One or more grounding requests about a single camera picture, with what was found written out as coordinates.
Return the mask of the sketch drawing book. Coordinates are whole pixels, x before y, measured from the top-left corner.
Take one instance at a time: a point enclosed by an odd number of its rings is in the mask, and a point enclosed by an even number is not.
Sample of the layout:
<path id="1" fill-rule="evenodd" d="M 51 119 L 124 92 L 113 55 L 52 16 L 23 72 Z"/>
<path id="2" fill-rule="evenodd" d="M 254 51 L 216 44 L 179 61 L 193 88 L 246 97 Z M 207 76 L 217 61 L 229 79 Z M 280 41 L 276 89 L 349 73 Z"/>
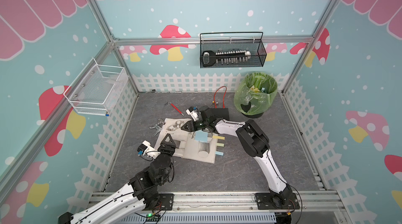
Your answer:
<path id="1" fill-rule="evenodd" d="M 216 136 L 216 134 L 208 132 L 207 143 L 195 141 L 195 132 L 186 132 L 180 128 L 190 120 L 192 121 L 192 119 L 166 118 L 164 120 L 165 125 L 159 133 L 155 149 L 158 149 L 164 136 L 170 134 L 176 144 L 175 157 L 214 164 L 218 140 L 212 137 Z"/>

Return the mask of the yellow sticky note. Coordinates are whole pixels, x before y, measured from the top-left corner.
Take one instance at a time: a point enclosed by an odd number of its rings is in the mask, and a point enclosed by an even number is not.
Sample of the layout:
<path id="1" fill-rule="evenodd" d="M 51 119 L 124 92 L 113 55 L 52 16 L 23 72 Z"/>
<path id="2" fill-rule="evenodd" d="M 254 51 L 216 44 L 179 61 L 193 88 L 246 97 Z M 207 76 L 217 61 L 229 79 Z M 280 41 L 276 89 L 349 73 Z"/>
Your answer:
<path id="1" fill-rule="evenodd" d="M 222 136 L 213 136 L 212 137 L 213 139 L 218 139 L 218 140 L 225 140 L 225 137 L 222 137 Z"/>

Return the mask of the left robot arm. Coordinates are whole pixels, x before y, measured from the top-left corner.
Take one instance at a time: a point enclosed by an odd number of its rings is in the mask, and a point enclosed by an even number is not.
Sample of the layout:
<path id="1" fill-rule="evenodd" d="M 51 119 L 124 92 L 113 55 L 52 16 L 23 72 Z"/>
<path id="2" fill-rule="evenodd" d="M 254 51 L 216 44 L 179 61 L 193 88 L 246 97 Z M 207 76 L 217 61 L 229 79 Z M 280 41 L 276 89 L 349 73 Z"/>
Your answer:
<path id="1" fill-rule="evenodd" d="M 149 166 L 138 172 L 117 192 L 98 204 L 58 218 L 59 224 L 114 224 L 131 213 L 162 208 L 158 187 L 174 179 L 173 155 L 176 145 L 170 134 L 165 135 L 158 149 L 148 142 L 138 148 L 139 156 L 151 159 Z"/>

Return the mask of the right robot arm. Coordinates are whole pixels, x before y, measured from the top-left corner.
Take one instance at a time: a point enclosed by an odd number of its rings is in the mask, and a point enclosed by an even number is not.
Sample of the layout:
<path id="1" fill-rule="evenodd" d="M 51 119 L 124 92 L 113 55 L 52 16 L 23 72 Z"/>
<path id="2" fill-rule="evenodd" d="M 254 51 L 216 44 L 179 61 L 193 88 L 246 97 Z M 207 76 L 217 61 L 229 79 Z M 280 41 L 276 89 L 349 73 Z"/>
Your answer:
<path id="1" fill-rule="evenodd" d="M 287 205 L 293 195 L 292 187 L 281 175 L 273 160 L 269 138 L 254 120 L 230 121 L 214 114 L 214 109 L 209 107 L 204 110 L 190 107 L 186 113 L 191 116 L 192 121 L 185 123 L 181 130 L 237 137 L 245 152 L 257 161 L 263 171 L 274 206 L 280 208 Z"/>

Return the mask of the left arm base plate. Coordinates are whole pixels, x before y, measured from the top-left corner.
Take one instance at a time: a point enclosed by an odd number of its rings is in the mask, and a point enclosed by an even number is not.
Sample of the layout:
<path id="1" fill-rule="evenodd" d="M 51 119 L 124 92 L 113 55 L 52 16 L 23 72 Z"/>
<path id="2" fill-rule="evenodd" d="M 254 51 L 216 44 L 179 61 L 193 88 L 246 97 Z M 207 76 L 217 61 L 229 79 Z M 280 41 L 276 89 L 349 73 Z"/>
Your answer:
<path id="1" fill-rule="evenodd" d="M 174 203 L 174 194 L 173 193 L 166 193 L 166 194 L 159 194 L 156 201 L 152 203 L 146 204 L 144 210 L 148 211 L 159 211 L 159 210 L 172 210 Z"/>

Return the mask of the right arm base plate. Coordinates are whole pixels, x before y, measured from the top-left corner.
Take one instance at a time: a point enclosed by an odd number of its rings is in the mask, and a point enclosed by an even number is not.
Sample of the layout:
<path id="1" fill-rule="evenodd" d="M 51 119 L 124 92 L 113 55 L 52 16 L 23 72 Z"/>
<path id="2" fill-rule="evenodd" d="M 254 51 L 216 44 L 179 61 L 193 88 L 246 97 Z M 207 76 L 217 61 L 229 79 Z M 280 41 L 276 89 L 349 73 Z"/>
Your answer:
<path id="1" fill-rule="evenodd" d="M 258 210 L 287 210 L 294 211 L 300 209 L 299 200 L 295 193 L 292 193 L 287 202 L 281 205 L 280 200 L 274 199 L 271 193 L 255 193 L 254 201 L 257 204 Z"/>

